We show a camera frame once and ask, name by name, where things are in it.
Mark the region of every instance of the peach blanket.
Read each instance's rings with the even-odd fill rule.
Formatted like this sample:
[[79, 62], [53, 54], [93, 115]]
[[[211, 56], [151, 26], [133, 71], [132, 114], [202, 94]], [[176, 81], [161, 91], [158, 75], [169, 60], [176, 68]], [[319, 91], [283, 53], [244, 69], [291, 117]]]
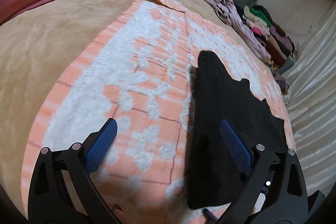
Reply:
[[[288, 146], [295, 148], [280, 89], [267, 67], [225, 29], [182, 4], [136, 0], [64, 71], [44, 101], [24, 156], [24, 208], [41, 148], [67, 149], [113, 117], [118, 135], [91, 175], [107, 204], [118, 203], [134, 224], [204, 223], [201, 210], [187, 207], [184, 188], [190, 78], [201, 50], [216, 52], [233, 79], [250, 80], [251, 92], [284, 119]], [[220, 215], [225, 208], [211, 210]]]

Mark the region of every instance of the green cloth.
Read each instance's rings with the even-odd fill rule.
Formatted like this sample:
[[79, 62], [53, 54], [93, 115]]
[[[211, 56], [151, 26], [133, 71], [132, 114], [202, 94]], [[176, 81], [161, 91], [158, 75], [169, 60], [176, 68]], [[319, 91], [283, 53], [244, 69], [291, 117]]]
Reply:
[[257, 17], [260, 17], [263, 21], [265, 21], [266, 23], [267, 23], [267, 27], [269, 28], [269, 27], [272, 27], [272, 23], [268, 20], [268, 18], [265, 16], [265, 14], [262, 12], [262, 11], [260, 11], [260, 10], [255, 10], [255, 9], [253, 9], [252, 7], [249, 7], [249, 9], [250, 9], [250, 12], [253, 14], [253, 15], [255, 15], [255, 16], [257, 16]]

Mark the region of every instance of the curtain fold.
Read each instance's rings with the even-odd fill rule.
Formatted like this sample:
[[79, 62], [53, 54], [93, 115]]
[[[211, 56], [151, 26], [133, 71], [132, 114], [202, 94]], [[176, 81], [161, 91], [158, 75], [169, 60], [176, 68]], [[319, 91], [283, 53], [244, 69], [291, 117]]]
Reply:
[[291, 85], [287, 111], [308, 194], [328, 194], [336, 180], [336, 4], [299, 46], [283, 77]]

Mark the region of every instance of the white curtain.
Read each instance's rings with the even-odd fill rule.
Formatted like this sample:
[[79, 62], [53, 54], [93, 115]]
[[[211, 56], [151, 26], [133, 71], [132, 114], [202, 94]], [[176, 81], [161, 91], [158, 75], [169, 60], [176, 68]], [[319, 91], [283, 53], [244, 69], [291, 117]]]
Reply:
[[299, 46], [297, 63], [283, 77], [308, 194], [329, 193], [336, 180], [336, 4]]

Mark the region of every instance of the blue gripper pad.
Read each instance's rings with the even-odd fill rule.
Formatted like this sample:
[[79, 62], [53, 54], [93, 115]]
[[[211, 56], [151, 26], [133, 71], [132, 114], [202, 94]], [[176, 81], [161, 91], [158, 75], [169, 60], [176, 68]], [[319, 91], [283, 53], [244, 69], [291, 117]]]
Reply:
[[90, 150], [86, 153], [84, 169], [88, 175], [98, 170], [99, 165], [103, 161], [117, 135], [117, 129], [117, 122], [111, 120], [95, 143], [91, 146]]
[[235, 161], [238, 169], [247, 175], [251, 174], [252, 157], [247, 148], [240, 140], [236, 132], [230, 126], [227, 120], [222, 120], [220, 123], [220, 134], [230, 151], [230, 154]]

